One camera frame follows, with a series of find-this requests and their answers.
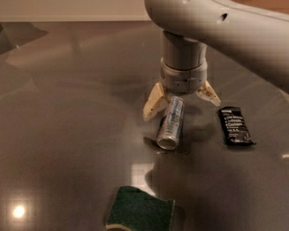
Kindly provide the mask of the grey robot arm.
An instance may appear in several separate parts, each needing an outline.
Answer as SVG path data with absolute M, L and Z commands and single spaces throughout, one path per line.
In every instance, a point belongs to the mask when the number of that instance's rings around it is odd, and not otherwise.
M 210 46 L 289 94 L 289 14 L 230 0 L 144 0 L 151 20 L 163 29 L 161 82 L 144 105 L 144 119 L 166 109 L 170 94 L 221 101 L 207 82 L 205 47 Z

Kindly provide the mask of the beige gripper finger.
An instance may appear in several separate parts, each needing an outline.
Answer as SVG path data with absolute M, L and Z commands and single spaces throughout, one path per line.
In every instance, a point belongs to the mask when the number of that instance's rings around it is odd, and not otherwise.
M 221 105 L 221 99 L 215 93 L 214 89 L 211 87 L 208 81 L 206 81 L 200 88 L 197 89 L 196 94 L 200 99 L 208 101 L 216 107 Z
M 162 84 L 160 82 L 156 83 L 144 104 L 144 121 L 149 121 L 154 118 L 159 112 L 165 110 L 168 107 L 168 104 L 169 100 Z

